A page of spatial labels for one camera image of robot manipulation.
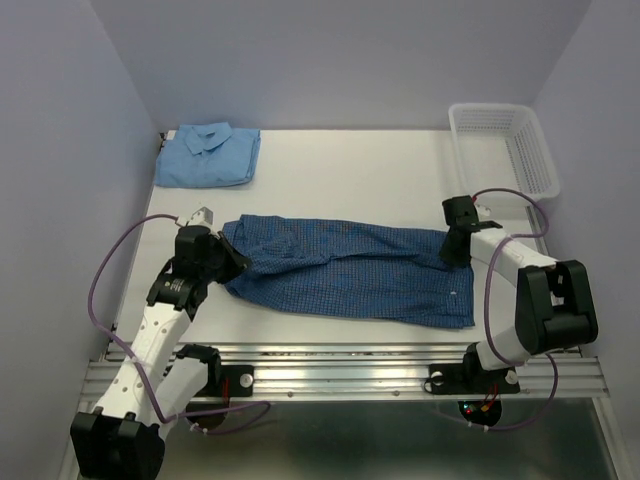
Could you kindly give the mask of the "blue plaid long sleeve shirt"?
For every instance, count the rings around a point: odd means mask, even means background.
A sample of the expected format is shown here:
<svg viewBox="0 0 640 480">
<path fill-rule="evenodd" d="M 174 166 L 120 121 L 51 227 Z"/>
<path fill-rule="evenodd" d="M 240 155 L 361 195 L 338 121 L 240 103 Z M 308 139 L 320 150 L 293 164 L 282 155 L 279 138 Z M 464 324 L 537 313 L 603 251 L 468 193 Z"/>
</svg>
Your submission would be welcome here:
<svg viewBox="0 0 640 480">
<path fill-rule="evenodd" d="M 474 326 L 474 275 L 439 256 L 443 231 L 243 215 L 223 233 L 251 265 L 227 291 L 285 313 Z"/>
</svg>

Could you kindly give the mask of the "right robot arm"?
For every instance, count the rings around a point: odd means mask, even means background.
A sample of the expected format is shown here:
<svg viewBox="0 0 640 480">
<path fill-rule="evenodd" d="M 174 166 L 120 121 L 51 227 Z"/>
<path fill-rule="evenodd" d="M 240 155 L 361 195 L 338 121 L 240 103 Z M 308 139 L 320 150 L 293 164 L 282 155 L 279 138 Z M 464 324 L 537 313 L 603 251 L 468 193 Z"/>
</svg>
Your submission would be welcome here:
<svg viewBox="0 0 640 480">
<path fill-rule="evenodd" d="M 586 267 L 541 254 L 493 220 L 482 220 L 475 198 L 458 196 L 442 202 L 448 232 L 440 250 L 449 266 L 468 266 L 473 259 L 487 265 L 484 287 L 485 339 L 467 348 L 459 364 L 440 368 L 442 380 L 459 379 L 482 390 L 505 378 L 531 357 L 590 344 L 599 328 Z M 490 332 L 492 277 L 498 273 L 515 287 L 514 323 L 499 334 Z"/>
</svg>

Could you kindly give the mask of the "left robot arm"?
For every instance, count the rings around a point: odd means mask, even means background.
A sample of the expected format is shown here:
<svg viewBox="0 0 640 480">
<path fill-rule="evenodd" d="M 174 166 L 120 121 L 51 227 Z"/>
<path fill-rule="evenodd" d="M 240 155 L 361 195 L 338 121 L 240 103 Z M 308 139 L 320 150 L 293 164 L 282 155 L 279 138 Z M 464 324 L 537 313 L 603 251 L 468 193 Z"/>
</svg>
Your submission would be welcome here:
<svg viewBox="0 0 640 480">
<path fill-rule="evenodd" d="M 222 232 L 180 228 L 174 255 L 149 293 L 138 333 L 92 411 L 70 427 L 80 473 L 88 479 L 154 479 L 168 433 L 196 393 L 222 382 L 216 349 L 176 345 L 192 325 L 211 283 L 226 284 L 250 265 Z"/>
</svg>

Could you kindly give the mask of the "white plastic basket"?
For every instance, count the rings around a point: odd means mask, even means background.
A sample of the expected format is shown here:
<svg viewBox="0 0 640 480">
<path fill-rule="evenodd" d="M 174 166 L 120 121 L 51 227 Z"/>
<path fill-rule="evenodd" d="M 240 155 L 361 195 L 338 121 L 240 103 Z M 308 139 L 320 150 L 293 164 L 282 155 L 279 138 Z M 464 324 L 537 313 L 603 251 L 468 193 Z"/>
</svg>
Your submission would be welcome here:
<svg viewBox="0 0 640 480">
<path fill-rule="evenodd" d="M 516 190 L 536 202 L 556 198 L 560 180 L 535 112 L 523 105 L 458 103 L 449 124 L 464 192 L 488 207 L 520 207 Z"/>
</svg>

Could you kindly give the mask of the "light blue folded shirt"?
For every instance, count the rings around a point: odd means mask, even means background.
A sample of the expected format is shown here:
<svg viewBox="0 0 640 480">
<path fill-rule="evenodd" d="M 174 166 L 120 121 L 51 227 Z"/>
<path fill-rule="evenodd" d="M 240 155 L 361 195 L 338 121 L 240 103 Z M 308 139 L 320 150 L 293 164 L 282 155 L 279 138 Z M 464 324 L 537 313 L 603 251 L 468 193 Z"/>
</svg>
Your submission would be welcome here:
<svg viewBox="0 0 640 480">
<path fill-rule="evenodd" d="M 164 141 L 156 160 L 154 183 L 163 188 L 211 189 L 252 181 L 261 131 L 227 122 L 183 124 Z"/>
</svg>

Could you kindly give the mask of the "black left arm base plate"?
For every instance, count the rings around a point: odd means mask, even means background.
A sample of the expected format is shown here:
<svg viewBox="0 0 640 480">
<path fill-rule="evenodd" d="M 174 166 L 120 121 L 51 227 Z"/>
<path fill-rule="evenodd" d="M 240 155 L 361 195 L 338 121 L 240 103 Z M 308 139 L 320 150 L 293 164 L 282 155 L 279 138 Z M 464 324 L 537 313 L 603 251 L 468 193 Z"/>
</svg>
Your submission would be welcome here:
<svg viewBox="0 0 640 480">
<path fill-rule="evenodd" d="M 253 395 L 255 368 L 253 365 L 225 365 L 210 368 L 207 382 L 196 398 L 248 398 Z"/>
</svg>

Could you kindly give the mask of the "aluminium front rail frame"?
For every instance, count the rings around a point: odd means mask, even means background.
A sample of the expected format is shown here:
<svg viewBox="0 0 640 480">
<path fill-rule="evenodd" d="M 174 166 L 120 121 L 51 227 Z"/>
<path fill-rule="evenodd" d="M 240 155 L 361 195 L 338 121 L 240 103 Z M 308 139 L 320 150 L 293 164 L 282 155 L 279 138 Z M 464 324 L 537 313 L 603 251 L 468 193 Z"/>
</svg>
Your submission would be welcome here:
<svg viewBox="0 0 640 480">
<path fill-rule="evenodd" d="M 570 348 L 537 356 L 514 368 L 507 381 L 518 380 L 517 394 L 433 395 L 423 389 L 428 366 L 461 363 L 460 343 L 444 344 L 225 344 L 221 366 L 253 365 L 253 395 L 248 398 L 196 398 L 185 409 L 196 416 L 220 416 L 233 405 L 241 409 L 278 402 L 371 402 L 472 400 L 482 404 L 521 399 L 592 400 L 616 475 L 631 479 L 628 455 L 614 419 L 610 392 L 597 358 Z"/>
</svg>

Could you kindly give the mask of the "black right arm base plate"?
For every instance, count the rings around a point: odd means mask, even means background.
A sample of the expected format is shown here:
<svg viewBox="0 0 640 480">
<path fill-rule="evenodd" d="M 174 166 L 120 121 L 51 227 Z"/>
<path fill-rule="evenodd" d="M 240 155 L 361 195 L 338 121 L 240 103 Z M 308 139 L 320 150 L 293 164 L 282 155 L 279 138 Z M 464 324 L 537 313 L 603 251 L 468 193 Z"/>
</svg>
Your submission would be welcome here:
<svg viewBox="0 0 640 480">
<path fill-rule="evenodd" d="M 462 363 L 436 363 L 428 366 L 423 389 L 433 395 L 484 395 L 487 393 L 517 394 L 521 391 L 518 380 L 507 381 L 514 369 L 471 371 Z"/>
</svg>

